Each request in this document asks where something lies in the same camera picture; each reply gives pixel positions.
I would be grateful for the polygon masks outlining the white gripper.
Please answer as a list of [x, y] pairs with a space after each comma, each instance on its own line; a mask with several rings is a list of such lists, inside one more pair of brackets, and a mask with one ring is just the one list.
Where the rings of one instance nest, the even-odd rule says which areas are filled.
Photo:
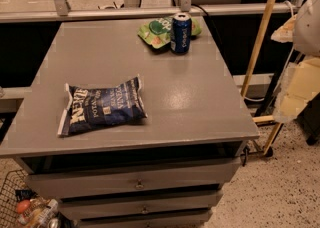
[[275, 103], [275, 121], [286, 123], [296, 119], [319, 93], [320, 58], [307, 56], [299, 64], [289, 63]]

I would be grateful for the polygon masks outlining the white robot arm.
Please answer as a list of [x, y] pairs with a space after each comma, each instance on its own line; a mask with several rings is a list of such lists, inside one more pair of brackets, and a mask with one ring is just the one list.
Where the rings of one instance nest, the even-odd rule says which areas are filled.
[[299, 64], [289, 63], [281, 79], [273, 117], [286, 123], [320, 93], [320, 0], [307, 0], [271, 39], [292, 42], [293, 49], [305, 55]]

